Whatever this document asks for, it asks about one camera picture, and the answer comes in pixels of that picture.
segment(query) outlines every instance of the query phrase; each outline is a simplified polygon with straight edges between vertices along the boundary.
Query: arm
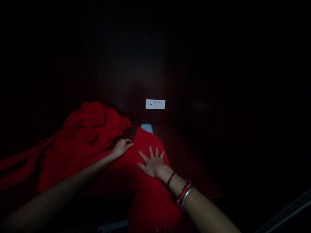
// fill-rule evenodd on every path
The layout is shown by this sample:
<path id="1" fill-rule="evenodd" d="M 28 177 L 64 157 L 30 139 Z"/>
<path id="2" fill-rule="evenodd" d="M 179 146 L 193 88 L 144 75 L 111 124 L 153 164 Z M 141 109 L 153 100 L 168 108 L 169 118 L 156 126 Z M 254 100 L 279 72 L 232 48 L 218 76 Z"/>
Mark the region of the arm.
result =
<path id="1" fill-rule="evenodd" d="M 147 156 L 145 156 L 142 152 L 139 152 L 141 157 L 146 162 L 146 166 L 141 163 L 138 163 L 137 165 L 147 175 L 157 177 L 166 183 L 173 174 L 173 170 L 163 162 L 164 151 L 160 156 L 158 148 L 156 148 L 155 151 L 154 156 L 152 148 L 150 147 L 150 158 L 147 158 Z M 175 196 L 179 196 L 185 184 L 186 181 L 175 174 L 169 184 L 169 188 Z M 195 188 L 188 193 L 184 202 L 184 209 L 187 211 L 200 232 L 240 233 L 230 219 L 228 219 L 220 209 L 218 209 L 209 199 L 207 199 Z"/>
<path id="2" fill-rule="evenodd" d="M 33 232 L 54 216 L 87 182 L 115 159 L 122 156 L 133 143 L 120 139 L 109 155 L 59 182 L 27 202 L 1 223 L 5 232 Z"/>

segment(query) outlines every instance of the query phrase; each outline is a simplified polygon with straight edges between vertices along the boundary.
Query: hand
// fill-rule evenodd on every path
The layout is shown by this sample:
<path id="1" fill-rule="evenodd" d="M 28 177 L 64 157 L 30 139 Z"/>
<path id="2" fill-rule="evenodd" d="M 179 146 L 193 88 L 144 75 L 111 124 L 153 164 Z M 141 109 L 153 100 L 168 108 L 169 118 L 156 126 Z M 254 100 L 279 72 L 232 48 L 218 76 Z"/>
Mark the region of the hand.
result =
<path id="1" fill-rule="evenodd" d="M 132 146 L 134 143 L 130 139 L 120 139 L 115 147 L 113 148 L 111 154 L 114 155 L 115 158 L 119 158 L 120 156 L 124 155 L 125 152 Z"/>
<path id="2" fill-rule="evenodd" d="M 155 155 L 153 155 L 152 148 L 149 147 L 150 159 L 140 151 L 139 154 L 145 161 L 146 166 L 142 163 L 137 164 L 139 168 L 141 168 L 147 175 L 151 177 L 158 177 L 159 172 L 163 170 L 164 167 L 168 167 L 163 161 L 164 151 L 160 156 L 158 148 L 156 148 L 155 151 Z"/>

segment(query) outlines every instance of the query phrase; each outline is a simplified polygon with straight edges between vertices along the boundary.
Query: electrical outlet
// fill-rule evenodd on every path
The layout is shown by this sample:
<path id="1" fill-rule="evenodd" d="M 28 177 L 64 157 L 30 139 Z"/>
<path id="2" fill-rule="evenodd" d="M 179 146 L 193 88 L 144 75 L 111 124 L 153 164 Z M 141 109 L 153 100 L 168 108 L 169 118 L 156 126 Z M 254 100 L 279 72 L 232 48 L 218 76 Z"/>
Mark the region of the electrical outlet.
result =
<path id="1" fill-rule="evenodd" d="M 146 100 L 146 109 L 165 109 L 165 100 Z"/>

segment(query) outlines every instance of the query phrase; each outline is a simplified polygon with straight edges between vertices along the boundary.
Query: red garment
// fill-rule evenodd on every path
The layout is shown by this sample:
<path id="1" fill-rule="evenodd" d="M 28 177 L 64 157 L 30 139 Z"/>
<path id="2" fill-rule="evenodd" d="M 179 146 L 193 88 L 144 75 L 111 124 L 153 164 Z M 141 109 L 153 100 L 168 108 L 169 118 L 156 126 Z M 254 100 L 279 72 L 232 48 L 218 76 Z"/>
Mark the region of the red garment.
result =
<path id="1" fill-rule="evenodd" d="M 137 192 L 129 213 L 129 232 L 173 232 L 181 219 L 182 211 L 172 201 L 172 194 L 166 184 L 159 179 L 146 175 L 137 163 L 145 164 L 139 154 L 144 153 L 148 158 L 149 146 L 155 154 L 156 147 L 159 154 L 164 151 L 160 139 L 144 129 L 138 127 L 131 150 L 135 152 L 135 175 Z M 171 167 L 166 152 L 164 163 Z"/>
<path id="2" fill-rule="evenodd" d="M 85 102 L 49 139 L 21 154 L 0 162 L 0 172 L 25 161 L 19 169 L 0 179 L 0 190 L 11 187 L 28 177 L 35 169 L 36 160 L 43 154 L 43 171 L 37 190 L 43 192 L 65 178 L 105 157 L 105 150 L 123 130 L 131 127 L 128 119 L 99 102 Z M 156 178 L 147 176 L 138 166 L 144 163 L 139 155 L 149 156 L 149 146 L 161 153 L 164 147 L 154 135 L 138 127 L 134 145 L 118 160 L 104 169 L 82 191 L 84 194 L 113 194 L 137 190 L 129 213 L 131 232 L 171 232 L 181 218 L 181 210 L 172 202 L 171 192 Z M 164 162 L 169 164 L 167 155 Z"/>
<path id="3" fill-rule="evenodd" d="M 80 110 L 70 114 L 63 129 L 39 145 L 0 162 L 0 172 L 26 161 L 26 163 L 0 179 L 0 190 L 9 188 L 33 173 L 36 160 L 44 155 L 43 171 L 37 186 L 39 192 L 75 174 L 101 159 L 100 154 L 112 140 L 132 127 L 127 118 L 100 102 L 85 102 Z"/>

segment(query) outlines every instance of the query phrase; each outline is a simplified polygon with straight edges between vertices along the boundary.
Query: silver bangle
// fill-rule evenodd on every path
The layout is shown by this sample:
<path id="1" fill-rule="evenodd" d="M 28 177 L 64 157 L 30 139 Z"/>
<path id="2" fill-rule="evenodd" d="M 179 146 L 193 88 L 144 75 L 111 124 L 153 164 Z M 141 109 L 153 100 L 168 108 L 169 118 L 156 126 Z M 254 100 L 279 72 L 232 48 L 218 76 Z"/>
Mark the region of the silver bangle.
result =
<path id="1" fill-rule="evenodd" d="M 181 210 L 182 210 L 183 212 L 186 212 L 185 209 L 184 209 L 185 199 L 186 199 L 188 193 L 189 193 L 193 188 L 195 188 L 195 186 L 191 186 L 190 189 L 188 189 L 188 191 L 186 192 L 186 194 L 185 194 L 185 196 L 184 196 L 184 198 L 183 198 L 183 200 L 182 200 L 182 202 L 181 202 Z"/>

